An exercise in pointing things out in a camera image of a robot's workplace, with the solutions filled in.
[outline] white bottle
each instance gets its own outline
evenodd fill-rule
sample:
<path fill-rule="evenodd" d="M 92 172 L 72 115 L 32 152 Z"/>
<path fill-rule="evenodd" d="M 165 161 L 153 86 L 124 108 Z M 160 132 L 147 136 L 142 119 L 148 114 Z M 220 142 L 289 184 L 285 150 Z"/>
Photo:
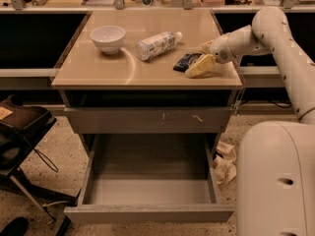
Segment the white bottle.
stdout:
<path fill-rule="evenodd" d="M 165 31 L 160 34 L 143 39 L 136 44 L 137 56 L 146 61 L 175 47 L 182 38 L 181 32 Z"/>

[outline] white bowl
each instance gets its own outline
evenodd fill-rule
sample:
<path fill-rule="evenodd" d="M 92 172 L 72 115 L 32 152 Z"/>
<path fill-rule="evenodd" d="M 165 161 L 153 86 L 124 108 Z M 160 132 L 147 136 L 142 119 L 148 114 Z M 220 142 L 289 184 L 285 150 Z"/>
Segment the white bowl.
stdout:
<path fill-rule="evenodd" d="M 117 26 L 104 26 L 94 29 L 90 38 L 94 45 L 106 54 L 118 52 L 124 43 L 126 31 Z"/>

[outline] black shoe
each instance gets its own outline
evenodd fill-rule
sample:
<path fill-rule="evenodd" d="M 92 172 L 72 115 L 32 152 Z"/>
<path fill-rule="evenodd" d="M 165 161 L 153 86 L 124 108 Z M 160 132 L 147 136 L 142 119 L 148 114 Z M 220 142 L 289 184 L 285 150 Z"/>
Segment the black shoe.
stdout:
<path fill-rule="evenodd" d="M 17 217 L 0 232 L 0 236 L 23 236 L 27 232 L 28 226 L 26 218 Z"/>

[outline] drawer front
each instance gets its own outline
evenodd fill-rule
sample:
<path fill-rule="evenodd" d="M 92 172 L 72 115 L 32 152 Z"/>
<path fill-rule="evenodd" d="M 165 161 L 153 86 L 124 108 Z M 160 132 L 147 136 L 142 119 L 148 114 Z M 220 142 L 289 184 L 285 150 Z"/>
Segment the drawer front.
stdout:
<path fill-rule="evenodd" d="M 224 222 L 208 144 L 200 134 L 97 135 L 73 222 Z"/>
<path fill-rule="evenodd" d="M 66 108 L 75 133 L 221 133 L 228 107 L 196 108 Z"/>

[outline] open drawer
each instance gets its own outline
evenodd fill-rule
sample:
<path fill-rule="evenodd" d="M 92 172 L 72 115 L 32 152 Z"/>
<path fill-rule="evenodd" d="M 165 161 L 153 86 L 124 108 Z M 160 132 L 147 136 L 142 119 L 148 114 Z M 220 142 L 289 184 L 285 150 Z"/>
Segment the open drawer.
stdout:
<path fill-rule="evenodd" d="M 73 222 L 223 222 L 209 147 L 215 134 L 97 135 Z"/>

